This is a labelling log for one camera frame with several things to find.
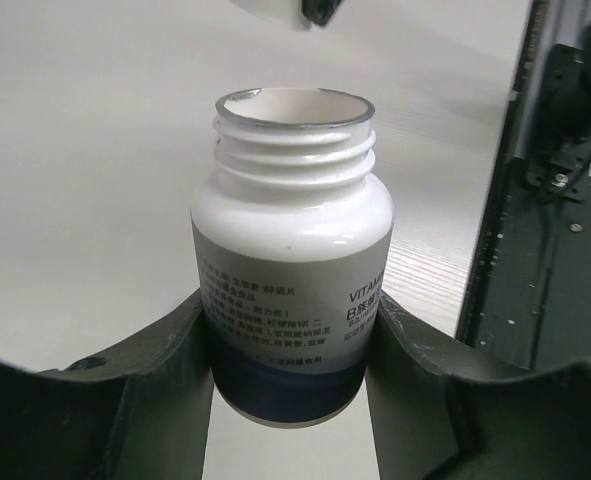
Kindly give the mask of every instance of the bottle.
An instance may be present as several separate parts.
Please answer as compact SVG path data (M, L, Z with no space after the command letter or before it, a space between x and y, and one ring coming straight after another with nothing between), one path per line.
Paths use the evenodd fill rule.
M217 168L191 209L215 383L260 423L319 423L362 383L391 239L375 108L260 88L216 109Z

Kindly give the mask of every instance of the white surface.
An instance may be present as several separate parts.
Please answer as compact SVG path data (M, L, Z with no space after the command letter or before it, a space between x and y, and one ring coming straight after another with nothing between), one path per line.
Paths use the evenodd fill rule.
M0 0L0 358L64 367L197 287L213 102L270 85L375 104L398 217L385 287L452 331L527 3L347 0L301 34L223 0ZM300 431L216 397L204 478L377 478L365 395Z

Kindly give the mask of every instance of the metal frame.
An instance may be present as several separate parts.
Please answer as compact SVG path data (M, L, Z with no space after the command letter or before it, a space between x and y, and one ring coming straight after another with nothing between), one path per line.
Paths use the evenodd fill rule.
M570 198L552 204L538 203L533 188L540 187L529 184L543 176L535 158L550 133L538 119L543 98L572 82L590 22L589 0L533 2L456 334L522 368L591 356L591 175L568 192ZM590 139L569 151L582 156ZM549 151L547 160L561 148Z

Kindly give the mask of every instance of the bottle label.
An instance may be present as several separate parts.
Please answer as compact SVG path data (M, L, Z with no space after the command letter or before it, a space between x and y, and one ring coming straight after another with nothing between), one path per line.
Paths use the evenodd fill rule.
M209 323L247 357L280 370L351 367L366 353L391 233L346 257L279 262L222 248L193 224Z

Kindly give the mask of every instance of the bottle rim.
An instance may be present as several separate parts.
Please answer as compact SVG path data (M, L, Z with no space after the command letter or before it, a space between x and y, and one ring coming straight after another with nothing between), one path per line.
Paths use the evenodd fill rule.
M262 118L260 115L243 115L238 113L230 108L231 102L241 102L246 100L251 100L257 98L262 92L271 93L277 100L283 100L287 103L292 102L293 95L299 95L303 100L305 97L310 97L311 95L315 94L317 100L321 100L324 96L320 97L319 94L328 94L326 95L326 100L329 100L326 107L331 108L332 102L330 102L331 97L334 97L336 101L338 96L341 97L343 102L343 107L347 111L351 111L351 114L344 114L340 115L340 112L337 112L335 117L330 116L328 120L325 121L307 121L305 119L301 119L298 121L283 121L283 120L275 120L271 118L264 117ZM323 110L324 105L317 105L318 109ZM290 88L290 87L271 87L271 88L250 88L246 90L241 90L234 93L229 93L228 95L224 95L215 103L215 108L217 113L220 117L224 119L233 120L235 122L241 122L245 124L250 124L253 126L259 127L275 127L275 128L286 128L286 129L307 129L307 128L338 128L338 127L345 127L349 125L356 125L359 123L366 122L370 120L373 115L375 114L375 106L365 99L364 97L360 97L358 95L353 95L346 92L341 92L338 90L331 90L326 88Z

